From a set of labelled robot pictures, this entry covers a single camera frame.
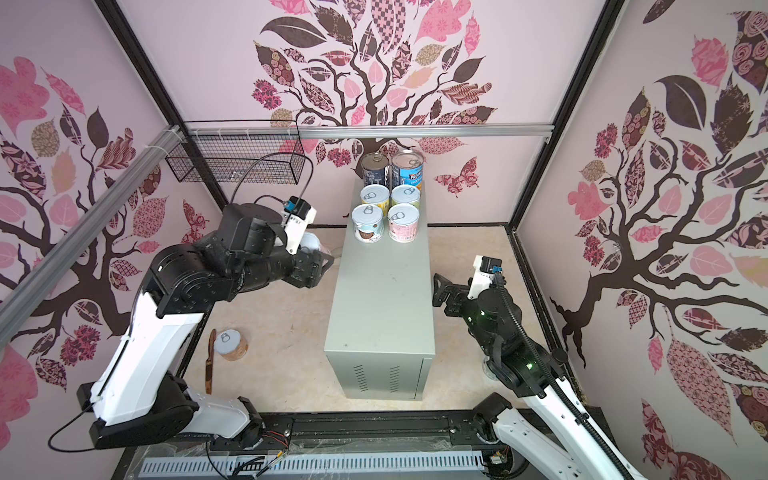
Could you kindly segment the pink short can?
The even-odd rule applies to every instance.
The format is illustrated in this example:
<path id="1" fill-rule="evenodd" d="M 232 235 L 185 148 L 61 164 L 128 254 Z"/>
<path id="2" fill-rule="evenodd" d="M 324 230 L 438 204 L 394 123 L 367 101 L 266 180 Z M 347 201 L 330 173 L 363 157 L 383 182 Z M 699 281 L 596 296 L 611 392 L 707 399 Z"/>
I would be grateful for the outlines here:
<path id="1" fill-rule="evenodd" d="M 330 255 L 331 251 L 321 242 L 321 240 L 311 232 L 305 232 L 300 240 L 299 248 L 307 251 L 319 251 Z"/>
<path id="2" fill-rule="evenodd" d="M 388 211 L 389 236 L 398 243 L 412 242 L 418 233 L 420 212 L 411 204 L 397 204 Z"/>

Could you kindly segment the small yellow can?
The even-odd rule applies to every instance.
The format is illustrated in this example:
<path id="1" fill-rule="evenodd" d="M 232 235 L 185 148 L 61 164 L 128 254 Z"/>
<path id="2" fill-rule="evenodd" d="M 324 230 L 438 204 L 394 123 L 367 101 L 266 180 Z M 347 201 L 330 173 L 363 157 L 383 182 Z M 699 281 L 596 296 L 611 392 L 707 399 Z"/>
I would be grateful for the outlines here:
<path id="1" fill-rule="evenodd" d="M 390 206 L 390 190 L 385 185 L 366 185 L 360 191 L 360 200 L 363 204 L 378 206 L 386 212 Z"/>

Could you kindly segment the green short can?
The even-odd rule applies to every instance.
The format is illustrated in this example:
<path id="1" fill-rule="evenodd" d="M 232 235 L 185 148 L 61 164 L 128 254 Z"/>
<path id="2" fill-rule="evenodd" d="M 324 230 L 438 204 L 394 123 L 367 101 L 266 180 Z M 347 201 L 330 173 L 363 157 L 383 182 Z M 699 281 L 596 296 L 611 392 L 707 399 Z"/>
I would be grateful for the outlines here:
<path id="1" fill-rule="evenodd" d="M 420 207 L 421 191 L 414 185 L 398 185 L 394 187 L 390 194 L 392 205 L 409 204 L 416 208 Z"/>

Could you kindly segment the dark navy tall can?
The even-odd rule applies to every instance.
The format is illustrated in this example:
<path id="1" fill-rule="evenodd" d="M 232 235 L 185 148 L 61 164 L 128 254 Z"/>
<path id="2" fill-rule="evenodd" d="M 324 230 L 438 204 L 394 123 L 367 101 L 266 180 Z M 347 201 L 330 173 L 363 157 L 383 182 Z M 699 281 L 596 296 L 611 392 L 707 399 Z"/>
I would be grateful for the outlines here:
<path id="1" fill-rule="evenodd" d="M 386 188 L 390 184 L 389 159 L 382 153 L 373 152 L 362 156 L 360 165 L 365 186 L 381 185 Z"/>

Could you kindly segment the blue chicken noodle soup can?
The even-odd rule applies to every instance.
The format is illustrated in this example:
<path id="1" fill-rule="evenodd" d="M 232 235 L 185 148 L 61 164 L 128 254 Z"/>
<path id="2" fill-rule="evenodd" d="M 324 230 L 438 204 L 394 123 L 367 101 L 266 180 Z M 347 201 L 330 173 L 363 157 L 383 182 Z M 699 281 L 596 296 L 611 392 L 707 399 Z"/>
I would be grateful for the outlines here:
<path id="1" fill-rule="evenodd" d="M 391 160 L 391 187 L 408 185 L 421 189 L 424 161 L 423 154 L 417 150 L 403 150 L 396 154 Z"/>

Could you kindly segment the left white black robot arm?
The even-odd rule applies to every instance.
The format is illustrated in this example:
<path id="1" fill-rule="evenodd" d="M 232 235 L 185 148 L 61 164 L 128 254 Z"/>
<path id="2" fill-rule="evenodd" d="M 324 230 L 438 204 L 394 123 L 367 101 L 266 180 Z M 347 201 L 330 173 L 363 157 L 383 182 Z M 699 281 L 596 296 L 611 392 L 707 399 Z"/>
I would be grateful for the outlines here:
<path id="1" fill-rule="evenodd" d="M 95 449 L 158 444 L 179 434 L 218 436 L 243 449 L 259 443 L 265 426 L 249 399 L 197 392 L 169 368 L 216 303 L 274 281 L 318 285 L 333 258 L 302 242 L 315 216 L 298 197 L 282 212 L 229 204 L 216 231 L 154 257 L 109 366 L 77 391 L 82 410 L 95 416 L 89 429 Z"/>

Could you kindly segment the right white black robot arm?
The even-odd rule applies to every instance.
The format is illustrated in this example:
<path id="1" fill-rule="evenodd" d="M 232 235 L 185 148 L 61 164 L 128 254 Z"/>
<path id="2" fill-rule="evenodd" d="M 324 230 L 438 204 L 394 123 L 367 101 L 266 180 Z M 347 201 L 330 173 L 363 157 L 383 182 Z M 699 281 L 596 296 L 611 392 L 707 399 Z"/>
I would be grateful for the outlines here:
<path id="1" fill-rule="evenodd" d="M 493 394 L 474 409 L 481 441 L 509 447 L 548 479 L 642 478 L 580 402 L 560 361 L 527 334 L 498 268 L 467 285 L 434 275 L 432 303 L 464 320 L 487 369 L 549 429 Z"/>

